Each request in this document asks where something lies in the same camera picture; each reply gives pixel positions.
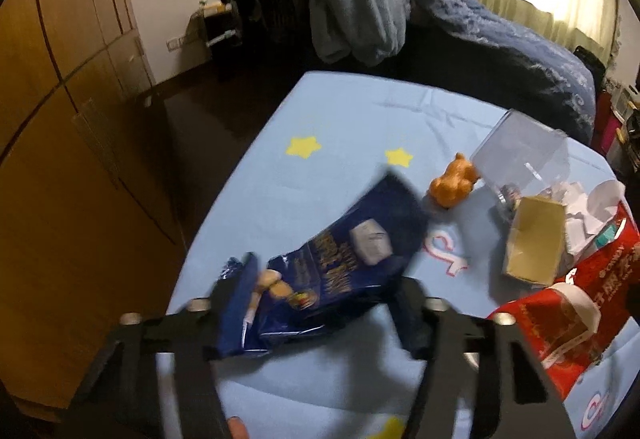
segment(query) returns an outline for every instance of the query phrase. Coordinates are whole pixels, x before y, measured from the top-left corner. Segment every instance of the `blue snack bag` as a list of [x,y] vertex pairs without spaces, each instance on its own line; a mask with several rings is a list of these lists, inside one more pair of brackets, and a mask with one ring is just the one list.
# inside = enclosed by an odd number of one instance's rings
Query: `blue snack bag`
[[242,262],[235,257],[227,260],[216,285],[234,279],[233,289],[225,306],[218,315],[218,341],[216,348],[222,358],[234,356],[242,351],[246,327],[242,325],[252,290],[258,278],[258,259],[247,253]]
[[262,274],[273,282],[254,294],[244,351],[325,335],[364,314],[420,250],[427,221],[418,197],[388,171],[338,221],[269,261]]

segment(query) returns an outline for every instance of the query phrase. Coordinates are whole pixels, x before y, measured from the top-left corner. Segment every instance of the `finger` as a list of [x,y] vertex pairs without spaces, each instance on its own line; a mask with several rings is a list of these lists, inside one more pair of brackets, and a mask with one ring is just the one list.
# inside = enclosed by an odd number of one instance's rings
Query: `finger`
[[244,423],[239,417],[232,417],[226,421],[234,439],[249,439],[249,432],[246,430]]

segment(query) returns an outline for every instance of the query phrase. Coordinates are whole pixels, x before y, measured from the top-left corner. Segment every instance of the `orange teddy bear toy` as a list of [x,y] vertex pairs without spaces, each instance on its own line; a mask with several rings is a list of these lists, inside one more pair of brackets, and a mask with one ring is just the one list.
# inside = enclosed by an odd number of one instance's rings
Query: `orange teddy bear toy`
[[452,208],[466,199],[479,178],[473,163],[457,153],[446,172],[431,181],[429,193],[443,208]]

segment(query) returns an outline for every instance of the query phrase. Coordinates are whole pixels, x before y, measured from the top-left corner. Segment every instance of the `metal bolt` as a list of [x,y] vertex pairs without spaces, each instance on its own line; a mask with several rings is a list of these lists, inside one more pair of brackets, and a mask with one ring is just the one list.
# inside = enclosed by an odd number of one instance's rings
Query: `metal bolt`
[[187,304],[187,310],[191,313],[199,313],[208,311],[211,308],[211,302],[208,298],[194,298]]
[[140,313],[124,313],[120,317],[120,325],[138,325],[140,322],[142,322]]
[[443,313],[449,309],[449,305],[442,298],[427,298],[427,300],[424,301],[424,306],[428,310],[438,313]]
[[509,313],[496,313],[494,314],[494,322],[498,325],[513,325],[516,323],[516,318]]

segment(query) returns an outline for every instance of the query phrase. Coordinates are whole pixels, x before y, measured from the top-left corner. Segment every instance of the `white tissue paper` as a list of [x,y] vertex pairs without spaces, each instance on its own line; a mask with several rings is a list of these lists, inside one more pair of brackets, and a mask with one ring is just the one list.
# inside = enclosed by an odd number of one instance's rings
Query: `white tissue paper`
[[556,183],[543,194],[564,206],[566,250],[573,263],[616,215],[625,185],[616,180],[598,184],[589,195],[580,183]]

